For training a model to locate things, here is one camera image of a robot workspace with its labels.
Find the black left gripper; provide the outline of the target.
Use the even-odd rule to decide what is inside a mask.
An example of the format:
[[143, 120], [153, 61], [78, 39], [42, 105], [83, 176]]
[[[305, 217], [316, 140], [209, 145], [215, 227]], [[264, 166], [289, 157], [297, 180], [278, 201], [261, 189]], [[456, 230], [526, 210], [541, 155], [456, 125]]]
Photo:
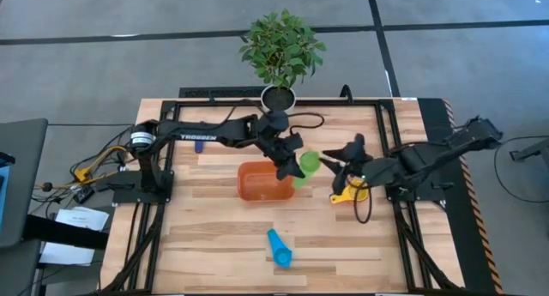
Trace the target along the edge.
[[288, 176], [305, 177], [300, 168], [301, 165], [306, 164], [306, 160], [300, 158], [305, 151], [299, 150], [295, 153], [303, 146], [304, 141], [299, 133], [284, 138], [271, 137], [262, 140], [262, 151], [273, 161], [278, 180], [283, 180]]

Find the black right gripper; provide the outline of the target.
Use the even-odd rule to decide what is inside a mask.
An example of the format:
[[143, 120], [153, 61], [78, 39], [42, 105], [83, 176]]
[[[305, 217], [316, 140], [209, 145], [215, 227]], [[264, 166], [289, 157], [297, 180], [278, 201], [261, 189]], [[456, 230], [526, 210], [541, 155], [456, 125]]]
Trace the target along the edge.
[[365, 152], [365, 137], [360, 133], [357, 133], [344, 148], [323, 150], [323, 154], [335, 159], [330, 162], [330, 169], [337, 170], [332, 184], [336, 195], [343, 192], [348, 175], [360, 176], [363, 165], [373, 160], [373, 157]]

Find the green plastic measuring cup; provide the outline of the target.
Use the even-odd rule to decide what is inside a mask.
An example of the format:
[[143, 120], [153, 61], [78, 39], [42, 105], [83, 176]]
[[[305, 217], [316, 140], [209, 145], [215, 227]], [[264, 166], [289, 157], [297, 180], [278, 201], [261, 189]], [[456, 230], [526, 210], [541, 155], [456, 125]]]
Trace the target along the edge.
[[304, 187], [321, 166], [320, 154], [317, 151], [305, 152], [300, 158], [306, 160], [306, 164], [299, 166], [304, 176], [293, 180], [293, 188], [296, 190]]

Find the yellow plastic measuring cup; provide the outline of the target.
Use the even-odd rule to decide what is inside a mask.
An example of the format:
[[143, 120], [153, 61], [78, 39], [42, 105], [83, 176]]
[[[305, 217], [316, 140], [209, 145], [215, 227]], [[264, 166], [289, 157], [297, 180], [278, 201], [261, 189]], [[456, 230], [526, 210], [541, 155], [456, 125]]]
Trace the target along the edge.
[[370, 195], [367, 184], [361, 178], [351, 178], [340, 195], [331, 194], [329, 196], [332, 204], [342, 202], [363, 202]]

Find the orange plastic basket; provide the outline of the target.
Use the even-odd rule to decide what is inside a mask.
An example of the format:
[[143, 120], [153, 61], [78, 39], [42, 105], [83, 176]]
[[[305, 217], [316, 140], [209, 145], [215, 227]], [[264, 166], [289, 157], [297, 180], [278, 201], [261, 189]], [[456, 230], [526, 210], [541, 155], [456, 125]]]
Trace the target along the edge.
[[281, 202], [293, 197], [293, 178], [279, 180], [270, 161], [248, 161], [238, 168], [237, 189], [246, 202]]

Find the light blue plastic measuring cup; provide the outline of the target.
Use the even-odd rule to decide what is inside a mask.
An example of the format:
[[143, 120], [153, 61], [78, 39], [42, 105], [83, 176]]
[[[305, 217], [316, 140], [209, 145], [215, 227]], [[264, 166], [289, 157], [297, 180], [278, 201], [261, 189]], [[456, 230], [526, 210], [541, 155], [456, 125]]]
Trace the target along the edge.
[[274, 230], [267, 231], [274, 263], [282, 268], [289, 268], [293, 261], [293, 252], [283, 242], [280, 235]]

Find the black mat with hazard stripe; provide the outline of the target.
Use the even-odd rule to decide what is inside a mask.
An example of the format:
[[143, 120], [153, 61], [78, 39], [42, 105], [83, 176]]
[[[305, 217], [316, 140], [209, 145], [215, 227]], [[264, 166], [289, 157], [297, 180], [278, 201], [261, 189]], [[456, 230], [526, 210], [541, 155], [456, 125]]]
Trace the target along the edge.
[[[420, 99], [419, 109], [430, 142], [454, 132], [457, 125], [446, 100]], [[439, 171], [439, 175], [443, 181], [454, 184], [445, 191], [445, 210], [465, 288], [473, 292], [503, 293], [465, 158], [453, 160]]]

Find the black perforated panel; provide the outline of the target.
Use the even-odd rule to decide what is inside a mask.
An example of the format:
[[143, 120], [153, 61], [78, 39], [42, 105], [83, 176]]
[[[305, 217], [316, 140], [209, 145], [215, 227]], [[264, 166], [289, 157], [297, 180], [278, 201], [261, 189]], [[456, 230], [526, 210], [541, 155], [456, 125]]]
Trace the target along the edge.
[[236, 87], [190, 87], [180, 88], [179, 98], [257, 98], [261, 96], [264, 87], [236, 86]]

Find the green plant in white pot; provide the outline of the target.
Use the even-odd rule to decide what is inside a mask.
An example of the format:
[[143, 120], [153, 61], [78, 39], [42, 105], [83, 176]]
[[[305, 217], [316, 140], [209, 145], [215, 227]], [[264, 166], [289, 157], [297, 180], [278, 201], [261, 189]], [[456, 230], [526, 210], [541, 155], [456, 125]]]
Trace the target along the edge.
[[323, 65], [324, 42], [303, 17], [288, 9], [272, 11], [250, 24], [238, 50], [264, 84], [260, 94], [266, 111], [290, 112], [297, 103], [293, 86]]

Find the grey stand leg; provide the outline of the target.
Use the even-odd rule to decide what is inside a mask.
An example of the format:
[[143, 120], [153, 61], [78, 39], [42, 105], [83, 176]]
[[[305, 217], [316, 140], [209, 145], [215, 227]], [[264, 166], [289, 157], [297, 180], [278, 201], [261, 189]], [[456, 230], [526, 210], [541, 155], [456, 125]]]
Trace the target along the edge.
[[524, 161], [534, 156], [540, 156], [546, 165], [549, 166], [549, 137], [522, 150], [510, 151], [510, 157], [513, 161]]

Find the black power adapter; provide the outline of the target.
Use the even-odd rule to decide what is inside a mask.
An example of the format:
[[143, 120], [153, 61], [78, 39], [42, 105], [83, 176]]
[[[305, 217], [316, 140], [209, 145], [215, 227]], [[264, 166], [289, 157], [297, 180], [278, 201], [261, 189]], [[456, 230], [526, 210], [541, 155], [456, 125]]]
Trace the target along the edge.
[[95, 190], [92, 187], [82, 186], [74, 191], [72, 199], [77, 204], [84, 204], [94, 193]]

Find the white paper sheet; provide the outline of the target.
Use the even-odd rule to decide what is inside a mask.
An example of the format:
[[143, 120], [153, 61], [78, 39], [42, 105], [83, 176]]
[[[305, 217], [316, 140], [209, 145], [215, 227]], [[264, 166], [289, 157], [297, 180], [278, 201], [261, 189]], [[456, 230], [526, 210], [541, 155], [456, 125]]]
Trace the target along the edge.
[[104, 211], [75, 207], [73, 209], [60, 209], [55, 216], [55, 222], [98, 232], [106, 232], [109, 229], [107, 226], [109, 216]]
[[39, 262], [61, 265], [88, 266], [94, 257], [95, 250], [72, 245], [46, 243]]

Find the grey side table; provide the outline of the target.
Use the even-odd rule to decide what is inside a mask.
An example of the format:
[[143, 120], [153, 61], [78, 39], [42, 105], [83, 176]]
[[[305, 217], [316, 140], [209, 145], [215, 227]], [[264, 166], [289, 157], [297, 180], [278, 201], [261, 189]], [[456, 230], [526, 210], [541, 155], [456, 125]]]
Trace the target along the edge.
[[0, 123], [0, 152], [15, 158], [10, 166], [0, 248], [22, 239], [47, 125], [45, 118]]

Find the blue box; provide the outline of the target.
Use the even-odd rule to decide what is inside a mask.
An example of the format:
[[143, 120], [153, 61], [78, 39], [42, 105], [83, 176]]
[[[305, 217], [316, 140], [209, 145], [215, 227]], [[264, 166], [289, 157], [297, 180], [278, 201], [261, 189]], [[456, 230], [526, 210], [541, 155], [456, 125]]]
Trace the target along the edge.
[[10, 166], [0, 167], [0, 232], [3, 226], [3, 214], [6, 205]]

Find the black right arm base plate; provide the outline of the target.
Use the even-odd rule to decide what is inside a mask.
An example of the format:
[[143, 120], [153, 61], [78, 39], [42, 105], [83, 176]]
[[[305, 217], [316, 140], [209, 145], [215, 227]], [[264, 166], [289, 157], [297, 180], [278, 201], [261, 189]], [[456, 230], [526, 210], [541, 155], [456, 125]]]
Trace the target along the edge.
[[386, 197], [389, 201], [393, 202], [442, 201], [445, 199], [444, 192], [453, 186], [452, 182], [440, 184], [424, 182], [414, 189], [402, 187], [387, 188]]

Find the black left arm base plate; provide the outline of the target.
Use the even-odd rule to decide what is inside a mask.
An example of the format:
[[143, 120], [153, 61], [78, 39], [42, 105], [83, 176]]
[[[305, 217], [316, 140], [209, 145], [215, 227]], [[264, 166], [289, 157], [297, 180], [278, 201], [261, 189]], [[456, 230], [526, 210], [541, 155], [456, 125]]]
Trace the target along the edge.
[[173, 180], [173, 171], [124, 171], [98, 180], [96, 190], [112, 190], [115, 204], [163, 204], [171, 201]]

